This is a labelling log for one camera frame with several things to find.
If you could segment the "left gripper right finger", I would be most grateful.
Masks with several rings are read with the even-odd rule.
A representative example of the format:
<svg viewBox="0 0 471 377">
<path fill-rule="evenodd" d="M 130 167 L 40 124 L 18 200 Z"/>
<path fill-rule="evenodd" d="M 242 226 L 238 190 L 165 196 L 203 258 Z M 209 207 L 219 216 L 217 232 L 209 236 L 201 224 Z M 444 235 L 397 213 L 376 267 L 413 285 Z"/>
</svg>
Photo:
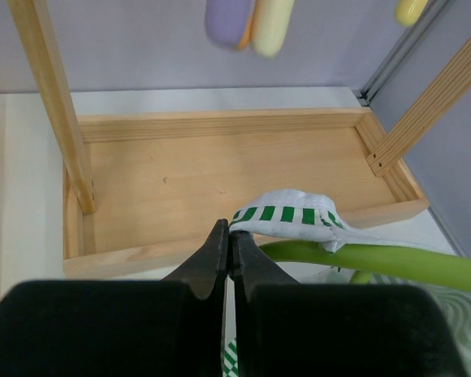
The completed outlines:
<svg viewBox="0 0 471 377">
<path fill-rule="evenodd" d="M 464 376 L 439 306 L 419 287 L 301 284 L 248 232 L 231 237 L 241 376 Z"/>
</svg>

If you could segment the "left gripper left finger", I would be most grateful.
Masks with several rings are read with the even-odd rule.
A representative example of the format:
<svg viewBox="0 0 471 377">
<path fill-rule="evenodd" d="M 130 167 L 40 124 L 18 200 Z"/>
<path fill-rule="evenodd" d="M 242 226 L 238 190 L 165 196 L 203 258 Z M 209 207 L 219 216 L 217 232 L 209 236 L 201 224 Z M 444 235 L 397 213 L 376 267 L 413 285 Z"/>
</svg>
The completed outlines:
<svg viewBox="0 0 471 377">
<path fill-rule="evenodd" d="M 0 376 L 219 376 L 228 223 L 161 280 L 31 280 L 0 301 Z"/>
</svg>

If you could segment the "green white striped tank top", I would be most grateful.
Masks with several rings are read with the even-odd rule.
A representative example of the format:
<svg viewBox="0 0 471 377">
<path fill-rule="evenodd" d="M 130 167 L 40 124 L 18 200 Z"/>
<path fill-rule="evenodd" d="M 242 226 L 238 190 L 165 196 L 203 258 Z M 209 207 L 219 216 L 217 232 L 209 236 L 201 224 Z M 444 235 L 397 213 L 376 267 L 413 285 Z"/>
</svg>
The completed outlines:
<svg viewBox="0 0 471 377">
<path fill-rule="evenodd" d="M 319 244 L 335 253 L 346 245 L 411 247 L 442 253 L 439 249 L 405 240 L 394 240 L 357 229 L 338 214 L 327 196 L 284 189 L 266 192 L 239 208 L 229 225 L 231 232 L 270 236 L 277 241 L 299 240 Z M 399 277 L 322 265 L 324 269 L 307 278 L 313 284 L 412 284 L 427 290 L 442 309 L 466 369 L 471 375 L 471 293 L 425 284 Z"/>
</svg>

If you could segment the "green hanger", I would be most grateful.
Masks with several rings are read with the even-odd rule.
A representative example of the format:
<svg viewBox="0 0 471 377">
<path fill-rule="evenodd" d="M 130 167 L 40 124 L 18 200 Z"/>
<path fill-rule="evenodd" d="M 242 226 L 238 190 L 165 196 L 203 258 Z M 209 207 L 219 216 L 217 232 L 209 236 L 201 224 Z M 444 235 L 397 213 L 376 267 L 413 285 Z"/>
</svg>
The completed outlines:
<svg viewBox="0 0 471 377">
<path fill-rule="evenodd" d="M 301 262 L 359 270 L 471 293 L 471 258 L 411 247 L 346 245 L 335 253 L 309 241 L 284 240 L 261 249 L 276 262 Z"/>
</svg>

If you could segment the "purple hanger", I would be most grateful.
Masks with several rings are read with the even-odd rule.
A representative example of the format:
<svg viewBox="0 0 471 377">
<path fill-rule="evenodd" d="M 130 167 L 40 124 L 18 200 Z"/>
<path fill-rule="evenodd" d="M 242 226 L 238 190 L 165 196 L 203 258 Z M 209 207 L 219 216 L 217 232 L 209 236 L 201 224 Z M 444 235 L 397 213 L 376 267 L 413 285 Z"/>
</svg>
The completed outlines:
<svg viewBox="0 0 471 377">
<path fill-rule="evenodd" d="M 236 50 L 246 25 L 252 21 L 254 1 L 207 0 L 204 27 L 214 44 Z"/>
</svg>

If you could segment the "cream hanger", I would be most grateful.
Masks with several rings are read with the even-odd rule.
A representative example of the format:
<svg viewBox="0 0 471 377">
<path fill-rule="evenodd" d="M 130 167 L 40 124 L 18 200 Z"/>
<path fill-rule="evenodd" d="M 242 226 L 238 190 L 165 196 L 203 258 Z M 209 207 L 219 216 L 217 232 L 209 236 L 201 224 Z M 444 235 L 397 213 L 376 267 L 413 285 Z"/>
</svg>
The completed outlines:
<svg viewBox="0 0 471 377">
<path fill-rule="evenodd" d="M 295 0 L 257 0 L 250 29 L 250 44 L 256 54 L 273 58 L 287 35 Z"/>
</svg>

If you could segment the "yellow hanger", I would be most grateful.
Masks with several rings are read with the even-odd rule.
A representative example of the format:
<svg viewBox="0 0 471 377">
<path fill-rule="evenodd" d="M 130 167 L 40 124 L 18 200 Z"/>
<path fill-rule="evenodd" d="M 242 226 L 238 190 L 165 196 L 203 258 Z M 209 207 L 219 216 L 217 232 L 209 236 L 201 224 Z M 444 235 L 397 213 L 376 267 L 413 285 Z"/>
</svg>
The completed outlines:
<svg viewBox="0 0 471 377">
<path fill-rule="evenodd" d="M 394 19 L 404 27 L 414 25 L 421 16 L 428 0 L 398 0 L 394 9 Z"/>
</svg>

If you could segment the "orange hanger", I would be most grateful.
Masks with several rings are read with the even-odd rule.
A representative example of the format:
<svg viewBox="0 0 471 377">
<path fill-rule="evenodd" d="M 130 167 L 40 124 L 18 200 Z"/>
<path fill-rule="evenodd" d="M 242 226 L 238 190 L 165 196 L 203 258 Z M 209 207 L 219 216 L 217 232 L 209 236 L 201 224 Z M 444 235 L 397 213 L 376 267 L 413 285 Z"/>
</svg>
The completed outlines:
<svg viewBox="0 0 471 377">
<path fill-rule="evenodd" d="M 238 45 L 235 48 L 237 51 L 245 50 L 246 46 L 248 45 L 250 41 L 250 32 L 251 32 L 251 22 L 249 22 L 246 25 L 246 28 L 243 33 L 243 37 L 241 38 L 241 40 L 239 41 Z"/>
</svg>

